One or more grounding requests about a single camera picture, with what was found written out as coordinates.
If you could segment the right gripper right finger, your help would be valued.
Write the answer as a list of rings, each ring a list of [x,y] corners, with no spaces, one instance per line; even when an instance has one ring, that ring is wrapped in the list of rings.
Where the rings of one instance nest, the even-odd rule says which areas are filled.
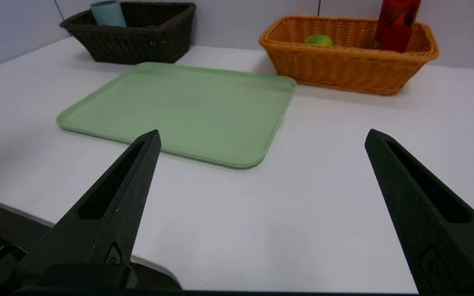
[[[474,209],[393,137],[365,150],[421,294],[474,294]]]

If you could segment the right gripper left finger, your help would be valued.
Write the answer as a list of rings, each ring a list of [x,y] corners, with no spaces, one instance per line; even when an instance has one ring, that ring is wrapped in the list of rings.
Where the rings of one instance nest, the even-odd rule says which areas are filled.
[[[24,257],[23,290],[125,288],[161,142],[138,137]]]

